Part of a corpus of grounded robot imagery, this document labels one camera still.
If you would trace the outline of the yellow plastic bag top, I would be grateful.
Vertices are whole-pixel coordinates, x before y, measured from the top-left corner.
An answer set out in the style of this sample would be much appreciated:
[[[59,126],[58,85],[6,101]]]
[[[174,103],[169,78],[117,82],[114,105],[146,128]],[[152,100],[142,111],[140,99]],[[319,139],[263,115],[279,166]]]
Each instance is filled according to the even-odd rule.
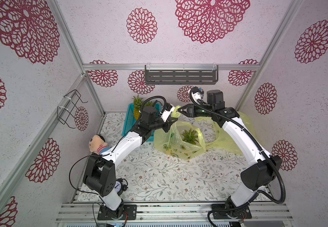
[[[182,140],[181,134],[184,130],[189,129],[198,132],[199,143],[197,145]],[[164,132],[162,129],[155,130],[154,147],[169,156],[183,160],[190,160],[206,152],[206,142],[199,127],[181,120],[175,122],[169,132]]]

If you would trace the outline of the pineapple front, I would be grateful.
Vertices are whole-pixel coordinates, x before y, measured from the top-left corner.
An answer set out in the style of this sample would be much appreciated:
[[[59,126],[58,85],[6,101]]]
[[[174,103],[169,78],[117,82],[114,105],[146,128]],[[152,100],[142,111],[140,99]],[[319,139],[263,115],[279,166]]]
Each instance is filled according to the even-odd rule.
[[[198,132],[193,129],[184,130],[181,134],[182,140],[186,143],[197,145],[199,143]]]

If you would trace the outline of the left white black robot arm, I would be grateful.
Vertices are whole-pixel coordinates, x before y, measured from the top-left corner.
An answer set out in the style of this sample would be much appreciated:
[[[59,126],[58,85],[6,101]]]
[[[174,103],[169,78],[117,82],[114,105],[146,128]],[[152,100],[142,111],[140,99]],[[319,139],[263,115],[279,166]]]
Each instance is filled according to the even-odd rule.
[[[88,158],[83,183],[98,193],[106,208],[116,211],[123,204],[114,189],[116,166],[145,143],[153,131],[162,129],[168,132],[171,125],[178,120],[170,116],[174,110],[175,107],[170,104],[166,104],[161,113],[155,107],[145,107],[134,126],[115,146],[104,152],[95,152]]]

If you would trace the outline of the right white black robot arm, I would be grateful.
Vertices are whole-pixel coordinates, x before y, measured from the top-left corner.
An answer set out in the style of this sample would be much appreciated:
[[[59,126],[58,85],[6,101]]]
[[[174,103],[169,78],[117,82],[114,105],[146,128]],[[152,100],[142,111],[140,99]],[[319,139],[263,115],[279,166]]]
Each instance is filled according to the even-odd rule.
[[[188,91],[190,104],[178,111],[186,117],[196,118],[208,116],[222,128],[236,143],[246,158],[248,168],[241,172],[241,184],[229,198],[233,209],[250,204],[259,194],[263,194],[276,204],[284,203],[286,188],[279,169],[282,159],[270,154],[245,126],[239,113],[232,107],[226,107],[223,92],[210,90],[204,92],[198,87]],[[275,199],[264,189],[270,182],[277,179],[280,187],[280,198]]]

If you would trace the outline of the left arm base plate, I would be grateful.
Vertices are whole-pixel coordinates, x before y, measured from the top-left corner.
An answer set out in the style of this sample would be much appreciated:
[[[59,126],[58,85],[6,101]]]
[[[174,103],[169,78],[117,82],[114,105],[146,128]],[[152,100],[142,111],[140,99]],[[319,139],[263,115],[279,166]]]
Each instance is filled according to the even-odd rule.
[[[137,216],[137,205],[123,204],[117,210],[112,211],[106,206],[100,206],[97,216],[98,220],[135,220]]]

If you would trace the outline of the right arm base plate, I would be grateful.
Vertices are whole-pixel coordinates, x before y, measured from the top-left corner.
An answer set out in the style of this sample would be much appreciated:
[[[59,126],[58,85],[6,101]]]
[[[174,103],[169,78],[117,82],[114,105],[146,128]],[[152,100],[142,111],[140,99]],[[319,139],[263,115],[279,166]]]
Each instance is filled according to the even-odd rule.
[[[239,207],[233,207],[232,205],[219,203],[212,204],[211,209],[213,211],[214,219],[251,219],[252,214],[249,209],[249,204],[244,204]]]

